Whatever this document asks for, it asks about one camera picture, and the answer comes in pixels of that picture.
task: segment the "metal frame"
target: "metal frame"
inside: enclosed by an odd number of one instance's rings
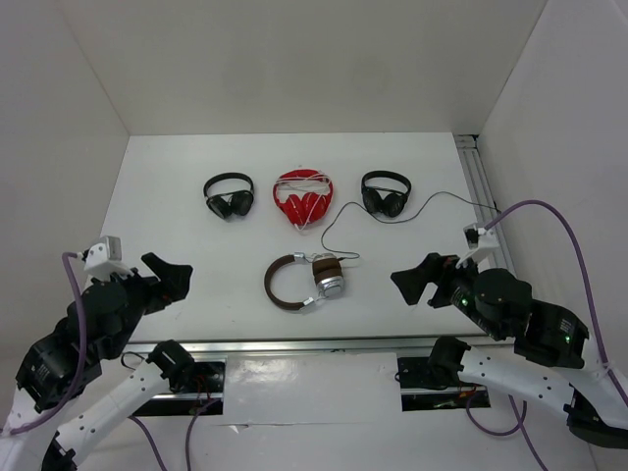
[[[495,201],[493,200],[493,195],[489,188],[489,180],[487,179],[487,174],[484,170],[480,153],[478,152],[475,136],[457,134],[453,138],[455,140],[455,146],[458,149],[458,155],[460,156],[464,178],[467,180],[467,186],[469,186],[471,200],[474,203],[493,207]],[[497,215],[496,210],[489,208],[474,206],[474,209],[476,217],[480,222],[488,222]],[[505,268],[516,276],[505,235],[499,225],[496,226],[496,232],[497,239],[499,240],[499,250],[496,250],[495,253],[489,257],[489,263],[492,268]]]
[[[457,336],[473,346],[498,346],[488,336]],[[234,356],[291,356],[317,353],[394,352],[429,356],[436,337],[386,337],[315,340],[242,340],[181,342],[197,361],[220,361]],[[129,343],[125,351],[148,354],[156,343]]]

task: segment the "headphone ear cup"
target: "headphone ear cup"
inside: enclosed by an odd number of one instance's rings
[[[370,214],[378,213],[382,208],[382,196],[376,189],[363,188],[362,201],[364,201],[364,207]]]
[[[305,214],[305,220],[309,216],[309,222],[314,223],[325,216],[327,211],[327,197],[326,195],[320,195],[317,193],[305,193],[303,196],[303,211]]]
[[[232,215],[232,208],[222,196],[212,196],[207,200],[207,207],[221,219],[227,219]]]
[[[299,226],[305,224],[307,214],[305,214],[305,210],[303,209],[303,203],[296,194],[291,194],[286,199],[286,202],[282,204],[282,210],[286,213],[291,223]]]
[[[400,194],[391,193],[384,198],[384,204],[382,205],[382,212],[389,218],[396,218],[405,206],[405,198]]]
[[[250,191],[238,191],[233,194],[230,205],[235,214],[246,216],[253,205],[253,194]]]

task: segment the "wire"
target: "wire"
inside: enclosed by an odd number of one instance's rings
[[[517,426],[521,429],[521,434],[523,435],[523,438],[526,441],[526,444],[528,444],[528,448],[530,449],[530,452],[534,456],[534,459],[537,460],[537,463],[539,463],[539,466],[541,467],[541,469],[543,469],[543,471],[548,471],[547,466],[545,465],[545,463],[543,462],[543,460],[537,453],[536,449],[534,448],[534,445],[532,445],[530,436],[528,436],[528,431],[526,430],[526,427],[523,425],[524,417],[519,415],[519,409],[517,409],[517,404],[514,403],[514,397],[509,395],[508,399],[510,399],[510,405],[512,406],[512,411],[514,412],[514,416],[517,418]]]
[[[496,207],[492,207],[492,206],[488,206],[486,204],[481,204],[481,203],[474,203],[473,201],[469,201],[467,199],[464,199],[462,196],[458,196],[457,194],[451,193],[449,191],[437,191],[436,193],[432,194],[426,201],[425,203],[423,203],[423,206],[421,206],[419,208],[419,210],[413,215],[410,216],[408,219],[403,219],[401,221],[384,221],[382,219],[379,219],[378,217],[376,217],[374,214],[371,214],[368,212],[368,210],[362,206],[360,203],[356,202],[356,201],[349,201],[348,203],[344,203],[344,205],[341,207],[341,209],[339,210],[338,214],[336,215],[336,217],[334,218],[334,220],[332,221],[331,224],[329,224],[325,230],[323,231],[323,233],[321,234],[321,245],[323,246],[323,248],[325,250],[327,250],[328,252],[333,252],[333,253],[341,253],[343,255],[347,255],[347,260],[356,260],[358,258],[360,258],[360,254],[357,252],[350,252],[350,251],[343,251],[343,250],[332,250],[331,248],[327,247],[325,245],[325,234],[328,232],[329,229],[331,229],[334,224],[336,223],[336,221],[338,220],[338,218],[340,217],[340,214],[342,214],[342,211],[344,211],[344,208],[346,208],[347,206],[350,205],[355,205],[358,208],[360,208],[362,211],[364,211],[366,214],[368,214],[369,216],[371,216],[373,219],[375,219],[378,223],[382,223],[382,224],[403,224],[403,223],[409,223],[410,221],[416,219],[419,217],[419,215],[423,212],[423,210],[425,209],[425,207],[428,205],[428,203],[430,201],[432,201],[432,198],[438,196],[439,194],[448,194],[449,196],[453,196],[454,198],[459,199],[460,201],[463,201],[467,204],[471,204],[473,206],[480,206],[483,208],[489,208],[489,209],[493,209],[495,211],[497,211],[498,214],[500,214],[501,212],[496,208]]]
[[[217,401],[218,399],[212,399],[208,401],[205,405],[203,405],[196,411],[194,417],[192,417],[192,420],[189,421],[189,425],[187,426],[187,432],[185,433],[185,464],[187,465],[187,471],[192,470],[192,464],[189,457],[189,437],[192,435],[192,427],[194,427],[194,422],[196,422],[196,419],[200,414],[209,409],[209,407],[215,404]]]
[[[30,422],[29,424],[22,425],[17,429],[13,429],[10,434],[18,435],[23,434],[24,432],[29,432],[41,424],[45,424],[50,419],[52,419],[57,413],[64,408],[64,406],[68,403],[70,399],[75,395],[77,390],[79,389],[79,382],[82,379],[82,372],[85,366],[85,358],[87,356],[87,322],[85,319],[85,307],[82,303],[82,298],[80,297],[80,288],[79,283],[77,282],[77,277],[75,277],[75,273],[72,271],[72,266],[70,265],[71,258],[79,258],[79,254],[74,252],[64,252],[61,255],[61,260],[63,261],[63,267],[66,270],[66,275],[68,275],[68,281],[70,282],[70,288],[72,288],[72,293],[75,297],[75,304],[77,305],[77,317],[78,317],[78,362],[77,362],[77,371],[75,372],[72,381],[70,382],[70,387],[61,398],[59,403],[50,409],[47,414],[42,414],[38,419]]]
[[[133,355],[133,356],[136,356],[137,358],[141,358],[141,361],[145,361],[146,360],[146,358],[144,358],[139,353],[135,353],[134,351],[125,351],[122,354],[122,356],[120,357],[120,363],[122,364],[122,366],[124,366],[125,368],[127,368],[129,370],[135,371],[135,368],[133,368],[132,366],[129,366],[127,363],[125,363],[125,356],[127,356],[127,355]]]
[[[164,464],[164,460],[161,459],[161,454],[159,454],[159,449],[157,449],[157,444],[155,444],[155,441],[153,440],[152,435],[150,435],[150,432],[148,431],[144,423],[141,420],[139,420],[137,417],[133,417],[133,416],[129,417],[129,420],[137,424],[137,427],[139,427],[141,431],[144,433],[144,435],[146,436],[146,439],[148,440],[150,447],[153,449],[155,458],[157,458],[157,464],[159,464],[161,471],[168,471],[168,468],[166,468],[166,465]]]
[[[469,417],[469,420],[473,423],[473,425],[475,425],[478,429],[480,429],[485,434],[490,435],[492,437],[509,437],[509,436],[511,436],[512,434],[514,434],[515,432],[517,432],[521,428],[521,426],[523,425],[523,421],[526,420],[526,415],[528,414],[528,402],[526,402],[525,400],[523,401],[523,409],[522,409],[522,412],[521,412],[521,421],[517,421],[517,425],[515,425],[510,430],[506,430],[505,432],[496,432],[494,430],[487,429],[484,425],[482,425],[480,422],[478,422],[476,420],[476,418],[473,417],[473,415],[471,414],[471,404],[481,394],[484,394],[484,392],[483,391],[476,392],[471,397],[469,397],[468,400],[467,400],[466,407],[465,407],[465,409],[467,411],[467,417]]]
[[[628,394],[626,394],[626,391],[623,390],[623,388],[621,387],[621,384],[619,383],[619,380],[617,379],[617,376],[615,375],[615,372],[608,365],[608,355],[606,354],[606,348],[604,346],[604,341],[602,338],[602,329],[600,329],[600,321],[598,320],[596,304],[593,301],[593,291],[591,289],[591,282],[589,281],[589,273],[587,272],[587,266],[585,265],[585,258],[584,258],[584,255],[582,254],[582,249],[580,248],[580,244],[578,243],[578,239],[576,238],[575,233],[571,229],[571,226],[569,226],[569,223],[564,218],[564,216],[560,214],[560,212],[556,208],[554,208],[548,203],[545,203],[545,201],[541,201],[538,199],[527,199],[527,200],[520,201],[510,206],[503,213],[501,213],[499,216],[497,216],[488,224],[486,224],[484,229],[488,230],[488,229],[493,228],[494,226],[499,224],[504,218],[506,218],[510,213],[527,205],[543,206],[544,208],[549,210],[556,218],[558,218],[562,226],[567,231],[567,234],[569,235],[573,248],[576,252],[578,265],[580,265],[582,281],[585,286],[585,294],[587,295],[587,302],[589,304],[589,313],[591,314],[591,323],[593,325],[593,331],[596,337],[596,342],[598,344],[598,351],[600,352],[600,360],[602,361],[602,364],[604,365],[604,367],[607,368],[608,377],[614,384],[615,388],[617,389],[617,392],[619,393],[620,397],[626,404],[626,407],[628,407]]]

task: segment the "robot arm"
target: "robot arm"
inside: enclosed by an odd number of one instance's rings
[[[145,254],[141,259],[156,276],[142,277],[136,269],[122,264],[120,240],[115,237],[103,237],[84,252],[85,270],[94,278],[92,285],[80,296],[85,315],[87,355],[78,388],[71,400],[54,416],[47,416],[61,403],[78,368],[79,311],[74,302],[68,307],[67,317],[57,324],[54,332],[30,348],[19,369],[14,404],[0,438],[0,468],[3,470],[35,470],[41,467],[42,462],[46,470],[73,469],[72,457],[75,453],[91,449],[95,439],[98,439],[97,443],[104,437],[105,431],[130,415],[139,401],[143,403],[150,398],[147,397],[149,390],[176,389],[185,374],[191,373],[193,360],[183,348],[173,340],[163,342],[166,345],[173,343],[174,346],[160,349],[162,344],[158,345],[151,354],[152,359],[142,365],[145,375],[140,376],[139,382],[142,383],[141,378],[144,382],[150,380],[150,386],[133,388],[134,375],[131,376],[94,409],[96,414],[117,411],[116,414],[96,419],[90,413],[90,428],[81,430],[78,426],[79,432],[87,430],[88,437],[93,438],[68,439],[68,444],[78,447],[72,450],[53,440],[73,402],[89,383],[101,375],[100,360],[120,356],[143,315],[163,310],[187,296],[192,273],[190,266],[168,264],[153,253]],[[25,427],[44,415],[49,420],[43,424],[34,428]],[[65,461],[53,463],[53,458]]]
[[[53,465],[71,459],[74,466],[80,466],[94,448],[141,405],[156,394],[179,391],[189,380],[193,367],[194,360],[176,341],[158,343],[126,380],[58,429],[44,465],[55,469]]]
[[[532,297],[532,287],[508,271],[480,272],[478,263],[498,247],[493,230],[465,230],[470,251],[463,258],[430,253],[416,268],[391,275],[405,301],[419,302],[428,283],[437,286],[428,305],[455,306],[494,340],[514,339],[514,353],[551,368],[562,381],[539,375],[525,363],[497,360],[453,338],[440,338],[430,364],[455,379],[493,386],[536,401],[566,418],[570,431],[594,445],[628,448],[628,407],[609,375],[594,338],[568,309]]]

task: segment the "headphone headband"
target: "headphone headband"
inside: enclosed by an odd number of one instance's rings
[[[372,179],[391,179],[391,180],[395,180],[396,182],[404,184],[406,187],[406,191],[405,193],[403,193],[404,197],[407,197],[408,194],[410,194],[410,190],[412,189],[412,183],[410,183],[410,180],[404,177],[403,175],[395,173],[395,172],[389,172],[388,170],[375,170],[373,172],[368,172],[367,174],[364,175],[364,177],[362,177],[362,190],[368,187],[366,185],[366,182]],[[389,190],[389,191],[401,193],[401,191],[396,191],[396,190]]]
[[[208,198],[209,196],[207,195],[207,191],[209,190],[209,187],[212,184],[217,183],[217,182],[222,182],[223,180],[244,180],[250,185],[249,192],[252,193],[255,189],[253,186],[253,180],[249,176],[238,173],[238,172],[227,172],[225,174],[220,174],[220,175],[217,175],[216,177],[212,177],[211,179],[209,179],[203,186],[203,196],[205,196],[205,198]],[[235,193],[236,191],[230,191],[229,193],[223,193],[223,194],[231,194],[231,193]]]

